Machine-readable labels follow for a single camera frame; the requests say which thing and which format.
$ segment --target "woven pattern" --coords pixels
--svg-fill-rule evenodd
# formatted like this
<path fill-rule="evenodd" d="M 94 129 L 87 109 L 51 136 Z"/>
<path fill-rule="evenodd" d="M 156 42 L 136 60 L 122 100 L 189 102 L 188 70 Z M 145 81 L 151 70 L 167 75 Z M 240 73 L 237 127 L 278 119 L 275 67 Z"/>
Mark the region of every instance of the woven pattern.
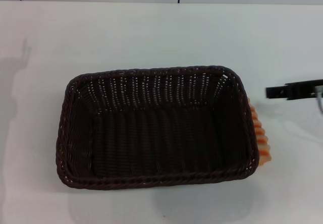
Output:
<path fill-rule="evenodd" d="M 70 187 L 218 183 L 258 162 L 247 96 L 227 68 L 118 70 L 67 86 L 56 163 Z"/>

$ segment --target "rectangular basket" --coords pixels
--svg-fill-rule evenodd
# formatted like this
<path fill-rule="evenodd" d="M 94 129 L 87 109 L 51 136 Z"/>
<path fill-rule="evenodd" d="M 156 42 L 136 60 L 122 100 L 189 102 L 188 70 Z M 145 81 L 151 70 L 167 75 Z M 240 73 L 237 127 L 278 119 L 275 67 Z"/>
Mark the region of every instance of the rectangular basket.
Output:
<path fill-rule="evenodd" d="M 259 153 L 240 78 L 220 66 L 117 70 L 67 86 L 57 172 L 79 189 L 244 179 Z"/>

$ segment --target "basket bottom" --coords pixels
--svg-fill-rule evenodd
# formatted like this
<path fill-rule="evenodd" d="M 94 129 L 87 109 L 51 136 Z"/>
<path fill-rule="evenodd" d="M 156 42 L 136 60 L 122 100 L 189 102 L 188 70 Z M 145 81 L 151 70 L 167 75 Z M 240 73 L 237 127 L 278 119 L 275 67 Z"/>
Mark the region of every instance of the basket bottom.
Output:
<path fill-rule="evenodd" d="M 98 115 L 92 170 L 97 177 L 111 178 L 222 169 L 230 163 L 217 124 L 208 107 Z"/>

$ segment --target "orange object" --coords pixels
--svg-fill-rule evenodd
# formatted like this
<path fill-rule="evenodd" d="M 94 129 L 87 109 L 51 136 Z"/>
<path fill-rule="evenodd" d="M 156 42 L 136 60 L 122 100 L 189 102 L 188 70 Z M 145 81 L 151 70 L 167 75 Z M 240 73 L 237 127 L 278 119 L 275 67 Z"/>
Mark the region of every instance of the orange object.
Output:
<path fill-rule="evenodd" d="M 268 145 L 268 137 L 265 135 L 265 130 L 261 127 L 262 124 L 258 120 L 258 114 L 255 108 L 250 104 L 250 99 L 248 98 L 249 106 L 251 109 L 254 131 L 257 137 L 257 145 L 259 150 L 259 165 L 263 165 L 272 159 L 270 154 L 271 147 Z"/>

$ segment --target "white table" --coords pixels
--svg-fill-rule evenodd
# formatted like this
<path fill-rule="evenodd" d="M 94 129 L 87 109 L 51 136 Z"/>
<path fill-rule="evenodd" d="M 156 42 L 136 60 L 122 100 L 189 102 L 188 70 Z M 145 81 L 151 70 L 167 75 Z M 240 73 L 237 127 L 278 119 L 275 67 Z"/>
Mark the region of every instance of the white table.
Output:
<path fill-rule="evenodd" d="M 323 116 L 265 87 L 323 78 L 323 6 L 0 3 L 0 223 L 321 223 Z M 61 106 L 77 75 L 223 65 L 242 79 L 273 160 L 251 177 L 122 191 L 56 173 Z"/>

